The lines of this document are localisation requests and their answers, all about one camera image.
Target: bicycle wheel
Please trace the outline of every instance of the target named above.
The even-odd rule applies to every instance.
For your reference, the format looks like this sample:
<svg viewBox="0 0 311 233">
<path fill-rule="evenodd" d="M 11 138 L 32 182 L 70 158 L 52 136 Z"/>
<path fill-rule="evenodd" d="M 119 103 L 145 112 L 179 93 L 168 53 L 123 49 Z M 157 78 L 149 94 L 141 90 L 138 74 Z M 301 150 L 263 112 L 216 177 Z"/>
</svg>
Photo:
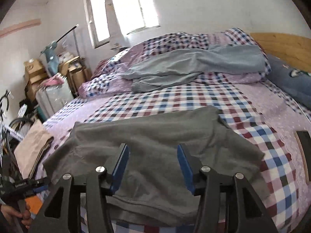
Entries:
<svg viewBox="0 0 311 233">
<path fill-rule="evenodd" d="M 32 120 L 25 118 L 25 117 L 21 117 L 21 118 L 16 118 L 15 120 L 13 120 L 9 124 L 9 126 L 13 130 L 21 134 L 23 137 L 25 137 L 33 124 L 34 122 Z M 11 137 L 10 131 L 7 131 L 6 136 L 5 136 L 5 144 L 7 146 L 7 150 L 9 152 L 12 152 L 13 154 L 16 146 L 19 144 L 19 141 Z"/>
</svg>

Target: bed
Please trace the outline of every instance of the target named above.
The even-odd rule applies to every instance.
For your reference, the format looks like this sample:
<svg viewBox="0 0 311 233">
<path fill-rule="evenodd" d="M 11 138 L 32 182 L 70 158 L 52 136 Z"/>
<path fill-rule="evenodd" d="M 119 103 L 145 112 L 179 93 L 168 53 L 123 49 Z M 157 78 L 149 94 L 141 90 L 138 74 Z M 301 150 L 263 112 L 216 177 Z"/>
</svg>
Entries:
<svg viewBox="0 0 311 233">
<path fill-rule="evenodd" d="M 263 51 L 286 60 L 293 67 L 311 69 L 307 59 L 311 40 L 289 34 L 246 34 L 232 28 L 210 35 L 178 32 L 150 39 L 102 61 L 92 81 L 80 87 L 81 96 L 44 123 L 54 136 L 46 157 L 66 141 L 77 121 L 109 122 L 212 105 L 220 110 L 220 117 L 229 127 L 265 152 L 261 173 L 270 196 L 263 202 L 279 232 L 292 231 L 311 205 L 311 190 L 306 184 L 302 156 L 294 137 L 296 130 L 308 130 L 311 134 L 311 112 L 265 79 L 265 73 L 270 70 L 267 59 L 264 73 L 241 76 L 207 73 L 188 84 L 138 94 L 130 92 L 130 85 L 118 74 L 133 63 L 178 48 L 207 49 L 209 44 L 228 43 L 259 44 Z M 36 178 L 41 177 L 45 177 L 42 164 L 36 174 Z M 42 193 L 40 198 L 44 200 L 46 196 L 47 193 Z M 82 231 L 88 232 L 84 208 L 81 221 Z M 122 222 L 113 222 L 113 228 L 117 233 L 190 233 L 193 230 L 193 226 L 162 228 Z"/>
</svg>

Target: suitcase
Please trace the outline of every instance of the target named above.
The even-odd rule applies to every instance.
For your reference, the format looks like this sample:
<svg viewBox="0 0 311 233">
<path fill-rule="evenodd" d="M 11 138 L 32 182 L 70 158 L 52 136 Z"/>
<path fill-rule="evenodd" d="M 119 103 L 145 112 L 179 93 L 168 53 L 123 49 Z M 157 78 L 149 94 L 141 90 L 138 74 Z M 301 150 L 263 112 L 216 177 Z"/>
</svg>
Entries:
<svg viewBox="0 0 311 233">
<path fill-rule="evenodd" d="M 73 100 L 67 79 L 62 85 L 39 89 L 36 93 L 36 100 L 46 118 L 53 116 Z"/>
</svg>

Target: finger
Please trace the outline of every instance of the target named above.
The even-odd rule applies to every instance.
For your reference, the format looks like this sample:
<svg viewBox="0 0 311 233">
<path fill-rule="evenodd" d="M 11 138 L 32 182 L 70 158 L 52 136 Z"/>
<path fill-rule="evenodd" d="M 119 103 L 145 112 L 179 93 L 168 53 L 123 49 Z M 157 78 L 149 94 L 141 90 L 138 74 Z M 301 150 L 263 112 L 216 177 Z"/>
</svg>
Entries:
<svg viewBox="0 0 311 233">
<path fill-rule="evenodd" d="M 30 226 L 32 223 L 32 218 L 29 218 L 27 220 L 22 220 L 21 223 L 24 224 L 25 226 Z"/>
<path fill-rule="evenodd" d="M 13 209 L 13 208 L 10 207 L 10 206 L 7 206 L 7 207 L 6 207 L 5 212 L 7 212 L 7 213 L 8 213 L 9 215 L 11 215 L 11 216 L 16 216 L 16 217 L 18 217 L 18 218 L 22 218 L 22 217 L 23 217 L 23 215 L 22 215 L 20 212 L 18 212 L 17 210 Z"/>
<path fill-rule="evenodd" d="M 29 210 L 25 210 L 23 213 L 23 219 L 29 219 L 31 216 Z"/>
</svg>

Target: metal screw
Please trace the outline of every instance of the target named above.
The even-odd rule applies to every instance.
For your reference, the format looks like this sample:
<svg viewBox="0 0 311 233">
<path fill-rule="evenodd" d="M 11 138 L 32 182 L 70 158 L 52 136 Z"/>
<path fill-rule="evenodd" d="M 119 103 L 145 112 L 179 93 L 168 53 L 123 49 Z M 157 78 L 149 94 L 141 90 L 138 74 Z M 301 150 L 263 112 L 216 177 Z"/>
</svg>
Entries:
<svg viewBox="0 0 311 233">
<path fill-rule="evenodd" d="M 241 180 L 241 179 L 244 178 L 244 175 L 243 175 L 242 173 L 239 173 L 239 172 L 238 172 L 235 176 L 236 176 L 236 178 L 239 179 L 239 180 Z"/>
<path fill-rule="evenodd" d="M 64 180 L 69 180 L 71 178 L 71 174 L 70 173 L 66 173 L 63 175 L 63 179 Z"/>
<path fill-rule="evenodd" d="M 211 168 L 209 166 L 202 166 L 201 170 L 202 172 L 209 172 Z"/>
<path fill-rule="evenodd" d="M 103 172 L 105 171 L 105 168 L 103 166 L 99 166 L 96 168 L 96 172 Z"/>
</svg>

